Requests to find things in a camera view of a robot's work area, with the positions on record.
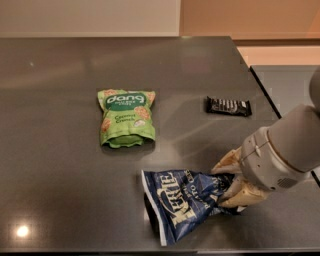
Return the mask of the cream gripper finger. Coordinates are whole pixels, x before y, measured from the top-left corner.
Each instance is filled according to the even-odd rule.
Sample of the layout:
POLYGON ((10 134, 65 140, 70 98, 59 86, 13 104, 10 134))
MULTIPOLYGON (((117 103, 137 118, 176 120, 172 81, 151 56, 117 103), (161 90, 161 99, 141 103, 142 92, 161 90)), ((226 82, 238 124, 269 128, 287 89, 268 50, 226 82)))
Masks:
POLYGON ((219 198, 218 205, 224 208, 247 207, 266 200, 269 195, 269 191, 250 183, 241 174, 236 174, 230 187, 219 198))
POLYGON ((212 174, 238 174, 240 168, 241 148, 229 151, 212 169, 212 174))

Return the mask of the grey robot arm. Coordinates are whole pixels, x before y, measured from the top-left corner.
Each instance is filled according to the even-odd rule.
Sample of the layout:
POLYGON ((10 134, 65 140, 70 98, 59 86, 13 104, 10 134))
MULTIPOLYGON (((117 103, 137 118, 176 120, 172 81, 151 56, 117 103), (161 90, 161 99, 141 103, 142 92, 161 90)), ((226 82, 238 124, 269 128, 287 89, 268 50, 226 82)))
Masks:
POLYGON ((233 174, 219 198, 226 208, 259 203, 272 192, 286 191, 320 166, 320 75, 309 84, 310 105, 300 104, 274 124, 261 127, 229 151, 212 169, 233 174))

